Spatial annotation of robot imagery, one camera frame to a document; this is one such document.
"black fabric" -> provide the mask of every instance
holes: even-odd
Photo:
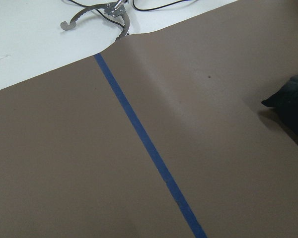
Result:
[[[262,104],[275,108],[281,121],[298,135],[298,75]]]

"scuff mark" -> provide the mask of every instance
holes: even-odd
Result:
[[[11,57],[11,55],[10,54],[6,54],[4,56],[0,56],[0,60],[6,59],[6,58],[9,58],[9,57]]]

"cable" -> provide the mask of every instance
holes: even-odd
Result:
[[[88,6],[86,6],[86,5],[80,4],[80,3],[76,2],[76,1],[73,1],[73,0],[68,0],[68,1],[70,1],[70,2],[72,2],[72,3],[75,3],[76,5],[79,5],[79,6],[81,6],[81,7],[88,7]],[[124,26],[123,26],[122,24],[120,24],[120,23],[117,22],[117,21],[113,21],[112,19],[109,19],[109,18],[106,17],[103,13],[101,13],[100,10],[96,9],[96,11],[97,11],[102,17],[104,17],[107,21],[110,21],[110,22],[112,22],[112,23],[115,23],[115,24],[119,25],[120,27],[124,28]]]
[[[167,5],[158,6],[158,7],[149,8],[149,9],[140,9],[140,8],[137,8],[136,5],[135,5],[135,0],[132,0],[132,1],[133,1],[133,7],[134,7],[134,9],[137,10],[137,11],[153,11],[153,10],[158,10],[158,9],[161,9],[161,8],[164,8],[164,7],[167,7],[167,6],[171,6],[171,5],[174,5],[174,4],[183,2],[183,1],[190,1],[190,0],[179,0],[179,1],[175,1],[175,2],[169,3]]]

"blue tape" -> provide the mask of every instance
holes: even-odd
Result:
[[[116,79],[114,78],[113,74],[111,73],[110,69],[108,68],[105,60],[101,56],[101,54],[94,55],[99,67],[103,71],[108,83],[110,84],[112,90],[114,91],[117,99],[119,100],[121,106],[125,110],[130,122],[134,126],[140,140],[143,142],[146,150],[148,151],[152,161],[154,162],[156,168],[158,169],[161,177],[165,181],[170,193],[173,196],[173,199],[178,204],[185,220],[187,221],[189,227],[191,228],[194,236],[196,238],[207,238],[206,234],[204,233],[201,225],[198,223],[194,213],[192,212],[189,204],[185,200],[181,190],[179,189],[178,185],[176,184],[175,180],[173,179],[171,173],[169,172],[167,166],[165,165],[164,161],[162,160],[161,156],[159,155],[157,149],[155,148],[154,144],[152,143],[151,139],[149,138],[147,132],[145,131],[143,125],[141,124],[140,120],[138,119],[136,113],[134,112],[133,108],[131,107],[130,103],[128,102],[126,96],[124,95],[123,91],[121,90],[120,86],[118,85]]]

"black cable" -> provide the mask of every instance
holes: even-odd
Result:
[[[164,8],[164,7],[167,7],[167,6],[171,6],[171,5],[174,5],[174,4],[183,2],[183,1],[190,1],[190,0],[179,0],[179,1],[175,1],[175,2],[169,3],[167,5],[158,6],[158,7],[149,8],[149,9],[140,9],[140,8],[136,7],[135,0],[132,0],[132,1],[133,1],[133,7],[134,7],[134,9],[137,10],[137,11],[153,11],[153,10],[158,10],[158,9],[161,9],[161,8]]]
[[[73,1],[73,0],[68,0],[68,1],[70,1],[70,2],[72,2],[72,3],[75,3],[76,5],[79,5],[79,6],[81,6],[81,7],[88,7],[88,6],[86,6],[86,5],[80,4],[80,3],[76,2],[76,1]],[[115,23],[115,24],[121,26],[122,28],[124,28],[124,26],[123,26],[122,24],[120,24],[120,23],[117,22],[117,21],[113,21],[112,19],[109,19],[109,18],[106,17],[103,13],[101,13],[100,10],[96,9],[96,11],[97,11],[102,17],[104,17],[107,21],[110,21],[110,22],[112,22],[112,23]]]

